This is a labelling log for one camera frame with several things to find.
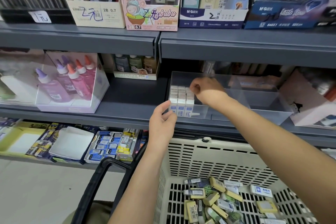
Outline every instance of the beige plastic basket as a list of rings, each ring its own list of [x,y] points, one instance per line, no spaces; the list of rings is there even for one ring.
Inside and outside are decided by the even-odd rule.
[[[183,217],[186,178],[208,178],[240,181],[244,201],[237,208],[245,224],[260,224],[255,201],[264,197],[250,193],[248,185],[270,188],[279,213],[288,224],[318,224],[310,210],[262,161],[249,144],[210,140],[173,138],[162,163],[154,223],[188,224]]]

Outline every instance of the person's left hand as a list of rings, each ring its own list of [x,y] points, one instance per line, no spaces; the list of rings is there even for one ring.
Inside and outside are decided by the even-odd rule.
[[[174,134],[174,127],[177,120],[176,114],[169,111],[162,114],[170,105],[170,101],[166,101],[158,105],[149,120],[149,139],[148,150],[158,151],[163,154],[172,139]]]

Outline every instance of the stack of white erasers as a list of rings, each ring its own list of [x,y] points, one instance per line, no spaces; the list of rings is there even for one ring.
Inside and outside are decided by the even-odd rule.
[[[169,100],[172,110],[179,117],[191,117],[193,113],[195,94],[188,87],[170,86]]]

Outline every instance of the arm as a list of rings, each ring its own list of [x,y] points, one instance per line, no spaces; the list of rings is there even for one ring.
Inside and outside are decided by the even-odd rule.
[[[321,224],[335,223],[334,159],[230,98],[216,79],[196,78],[190,88],[202,103],[222,113],[235,125]]]
[[[166,101],[155,108],[145,153],[108,224],[153,223],[161,164],[177,119],[172,111],[162,115],[169,105]]]

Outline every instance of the person's right hand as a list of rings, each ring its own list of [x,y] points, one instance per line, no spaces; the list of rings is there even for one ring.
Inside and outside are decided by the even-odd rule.
[[[196,78],[191,82],[190,90],[203,104],[214,109],[216,109],[217,103],[221,103],[226,98],[229,98],[223,86],[215,78]]]

